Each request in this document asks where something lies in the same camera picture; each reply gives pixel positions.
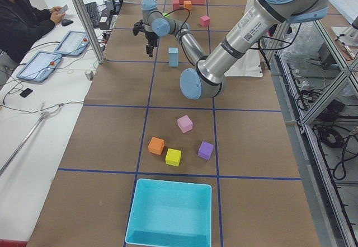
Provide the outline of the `orange foam block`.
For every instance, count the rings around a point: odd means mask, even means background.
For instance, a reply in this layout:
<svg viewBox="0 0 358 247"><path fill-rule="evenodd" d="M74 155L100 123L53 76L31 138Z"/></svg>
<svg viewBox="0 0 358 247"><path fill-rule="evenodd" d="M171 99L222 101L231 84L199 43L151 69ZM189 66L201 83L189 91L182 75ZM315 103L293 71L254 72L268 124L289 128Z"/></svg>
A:
<svg viewBox="0 0 358 247"><path fill-rule="evenodd" d="M161 138L152 137L148 145L150 153L161 155L165 147L165 141Z"/></svg>
<svg viewBox="0 0 358 247"><path fill-rule="evenodd" d="M190 0L183 1L183 7L189 11L192 10L192 2Z"/></svg>

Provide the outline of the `far pink foam block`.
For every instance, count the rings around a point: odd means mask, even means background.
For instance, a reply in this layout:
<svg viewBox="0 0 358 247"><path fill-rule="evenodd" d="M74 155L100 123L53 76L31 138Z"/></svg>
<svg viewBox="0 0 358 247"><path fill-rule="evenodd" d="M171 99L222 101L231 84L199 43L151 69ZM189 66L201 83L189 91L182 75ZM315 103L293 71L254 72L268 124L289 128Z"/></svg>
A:
<svg viewBox="0 0 358 247"><path fill-rule="evenodd" d="M173 0L172 1L172 9L177 10L180 8L180 1L179 0Z"/></svg>

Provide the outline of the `teach pendant tablet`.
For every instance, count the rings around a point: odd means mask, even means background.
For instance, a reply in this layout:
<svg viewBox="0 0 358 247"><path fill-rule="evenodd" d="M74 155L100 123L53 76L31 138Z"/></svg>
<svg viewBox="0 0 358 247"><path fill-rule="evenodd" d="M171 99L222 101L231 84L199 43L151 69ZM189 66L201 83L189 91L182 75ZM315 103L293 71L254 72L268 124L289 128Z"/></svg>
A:
<svg viewBox="0 0 358 247"><path fill-rule="evenodd" d="M69 31L54 49L54 53L62 56L78 57L87 49L89 43L86 32Z"/></svg>
<svg viewBox="0 0 358 247"><path fill-rule="evenodd" d="M38 51L16 74L16 78L44 82L62 61L62 55L54 52Z"/></svg>

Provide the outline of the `light blue foam block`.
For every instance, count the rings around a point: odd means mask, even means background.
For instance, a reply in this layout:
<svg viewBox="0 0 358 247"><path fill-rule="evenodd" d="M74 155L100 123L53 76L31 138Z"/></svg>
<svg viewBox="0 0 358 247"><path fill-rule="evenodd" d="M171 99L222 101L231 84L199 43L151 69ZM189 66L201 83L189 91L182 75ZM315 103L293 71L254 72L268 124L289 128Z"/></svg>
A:
<svg viewBox="0 0 358 247"><path fill-rule="evenodd" d="M170 58L169 59L169 66L170 67L178 67L178 59L177 58Z"/></svg>
<svg viewBox="0 0 358 247"><path fill-rule="evenodd" d="M177 47L169 47L168 48L168 56L170 61L178 61L178 48Z"/></svg>

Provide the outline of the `metal reacher grabber tool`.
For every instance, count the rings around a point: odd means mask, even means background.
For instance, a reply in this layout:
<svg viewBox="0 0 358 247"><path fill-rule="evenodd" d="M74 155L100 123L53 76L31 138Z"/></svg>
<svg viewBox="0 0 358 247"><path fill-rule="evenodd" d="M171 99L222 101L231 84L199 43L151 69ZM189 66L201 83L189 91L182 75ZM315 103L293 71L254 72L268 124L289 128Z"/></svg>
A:
<svg viewBox="0 0 358 247"><path fill-rule="evenodd" d="M15 160L15 157L18 155L18 153L22 150L23 146L26 144L26 142L30 139L30 137L34 134L34 132L39 128L39 126L42 124L42 122L45 121L45 119L57 115L62 107L64 106L63 103L60 103L55 107L54 110L39 110L40 116L35 122L35 124L32 126L32 128L29 130L29 132L25 135L23 140L20 142L20 144L17 146L17 148L13 151L13 153L10 155L10 157L7 159L7 161L4 163L4 165L1 167L1 176L6 172L6 170L9 168L11 163Z"/></svg>

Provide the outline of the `near orange foam block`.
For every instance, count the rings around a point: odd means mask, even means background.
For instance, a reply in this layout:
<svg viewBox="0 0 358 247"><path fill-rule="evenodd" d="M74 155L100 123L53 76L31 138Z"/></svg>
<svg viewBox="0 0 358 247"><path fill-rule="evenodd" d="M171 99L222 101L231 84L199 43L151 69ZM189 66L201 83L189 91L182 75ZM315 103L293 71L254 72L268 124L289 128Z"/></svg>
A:
<svg viewBox="0 0 358 247"><path fill-rule="evenodd" d="M165 141L161 138L152 137L148 145L150 153L161 155L165 147Z"/></svg>

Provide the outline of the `far teach pendant tablet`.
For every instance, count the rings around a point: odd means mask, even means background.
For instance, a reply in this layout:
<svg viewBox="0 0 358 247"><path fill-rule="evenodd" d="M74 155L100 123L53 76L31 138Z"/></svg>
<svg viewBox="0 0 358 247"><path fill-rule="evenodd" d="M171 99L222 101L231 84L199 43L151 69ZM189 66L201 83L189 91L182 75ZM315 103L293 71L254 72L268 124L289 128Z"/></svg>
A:
<svg viewBox="0 0 358 247"><path fill-rule="evenodd" d="M69 31L54 49L54 53L62 56L78 57L87 49L89 43L86 32Z"/></svg>

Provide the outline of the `black computer mouse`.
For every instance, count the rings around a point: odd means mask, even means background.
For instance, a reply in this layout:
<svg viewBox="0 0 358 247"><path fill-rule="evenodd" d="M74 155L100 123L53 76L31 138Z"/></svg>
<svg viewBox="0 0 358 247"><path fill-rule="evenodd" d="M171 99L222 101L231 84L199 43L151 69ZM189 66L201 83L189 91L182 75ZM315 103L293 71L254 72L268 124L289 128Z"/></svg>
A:
<svg viewBox="0 0 358 247"><path fill-rule="evenodd" d="M62 26L68 26L68 25L70 25L70 24L72 24L73 23L73 20L70 20L70 19L63 19L62 21L61 21L61 25Z"/></svg>

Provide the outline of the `small metal cylinder weight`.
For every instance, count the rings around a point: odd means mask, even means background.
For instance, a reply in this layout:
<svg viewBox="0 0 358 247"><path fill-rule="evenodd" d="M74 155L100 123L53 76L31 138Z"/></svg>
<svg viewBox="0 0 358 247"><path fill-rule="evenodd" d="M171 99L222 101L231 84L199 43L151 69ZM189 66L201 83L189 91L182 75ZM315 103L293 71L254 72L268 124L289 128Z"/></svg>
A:
<svg viewBox="0 0 358 247"><path fill-rule="evenodd" d="M93 77L94 77L93 71L85 71L85 75L88 80L90 80L90 81L93 80Z"/></svg>

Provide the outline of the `near purple foam block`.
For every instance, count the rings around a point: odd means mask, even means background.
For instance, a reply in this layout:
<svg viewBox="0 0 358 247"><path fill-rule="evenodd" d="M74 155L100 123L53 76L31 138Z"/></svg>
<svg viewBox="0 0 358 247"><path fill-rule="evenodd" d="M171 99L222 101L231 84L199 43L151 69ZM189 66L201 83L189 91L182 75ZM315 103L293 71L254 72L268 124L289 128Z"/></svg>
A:
<svg viewBox="0 0 358 247"><path fill-rule="evenodd" d="M207 141L202 141L197 155L204 160L210 160L211 154L213 153L214 145Z"/></svg>

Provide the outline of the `cyan plastic bin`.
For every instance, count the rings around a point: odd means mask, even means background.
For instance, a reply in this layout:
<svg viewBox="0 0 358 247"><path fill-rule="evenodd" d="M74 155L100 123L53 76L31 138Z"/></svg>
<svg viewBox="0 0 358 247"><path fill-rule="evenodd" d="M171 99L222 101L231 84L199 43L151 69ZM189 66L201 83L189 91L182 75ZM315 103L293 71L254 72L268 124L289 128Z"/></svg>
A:
<svg viewBox="0 0 358 247"><path fill-rule="evenodd" d="M142 246L211 246L212 188L139 179L125 242Z"/></svg>

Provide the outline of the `yellow foam block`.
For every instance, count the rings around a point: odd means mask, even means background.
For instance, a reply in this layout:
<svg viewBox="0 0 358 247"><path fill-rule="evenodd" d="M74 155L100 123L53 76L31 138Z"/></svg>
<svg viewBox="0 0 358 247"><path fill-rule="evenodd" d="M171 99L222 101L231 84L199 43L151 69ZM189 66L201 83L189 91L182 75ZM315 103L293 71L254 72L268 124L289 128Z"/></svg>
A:
<svg viewBox="0 0 358 247"><path fill-rule="evenodd" d="M181 154L181 150L169 148L165 157L166 164L171 166L179 166L181 161Z"/></svg>

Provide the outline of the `black smartphone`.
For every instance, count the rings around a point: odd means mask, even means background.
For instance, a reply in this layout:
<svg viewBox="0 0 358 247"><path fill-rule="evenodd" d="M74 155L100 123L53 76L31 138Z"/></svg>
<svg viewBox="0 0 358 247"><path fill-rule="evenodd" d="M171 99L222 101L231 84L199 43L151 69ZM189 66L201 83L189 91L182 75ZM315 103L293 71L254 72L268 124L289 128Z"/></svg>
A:
<svg viewBox="0 0 358 247"><path fill-rule="evenodd" d="M33 92L32 89L26 88L26 89L24 89L24 90L20 93L20 96L26 98L26 97L29 96L29 94L31 94L32 92Z"/></svg>

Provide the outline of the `aluminium frame post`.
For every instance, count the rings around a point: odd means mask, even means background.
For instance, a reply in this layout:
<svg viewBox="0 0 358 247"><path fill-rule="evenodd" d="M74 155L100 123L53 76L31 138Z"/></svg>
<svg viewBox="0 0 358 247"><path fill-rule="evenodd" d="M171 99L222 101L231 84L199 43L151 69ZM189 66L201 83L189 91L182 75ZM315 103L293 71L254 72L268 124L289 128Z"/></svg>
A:
<svg viewBox="0 0 358 247"><path fill-rule="evenodd" d="M95 53L97 61L99 64L102 64L105 61L105 56L98 42L97 35L95 34L95 30L92 26L90 17L87 13L83 0L72 0L72 2L76 10L76 13L89 37L89 42Z"/></svg>

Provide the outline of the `far orange foam block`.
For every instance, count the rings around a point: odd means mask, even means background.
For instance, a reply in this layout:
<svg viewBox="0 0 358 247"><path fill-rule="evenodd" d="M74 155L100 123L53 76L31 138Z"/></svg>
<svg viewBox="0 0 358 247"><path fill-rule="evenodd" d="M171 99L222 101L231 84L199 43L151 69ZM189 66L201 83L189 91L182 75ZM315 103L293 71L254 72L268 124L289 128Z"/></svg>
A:
<svg viewBox="0 0 358 247"><path fill-rule="evenodd" d="M192 10L192 2L190 0L183 1L183 7L189 11Z"/></svg>

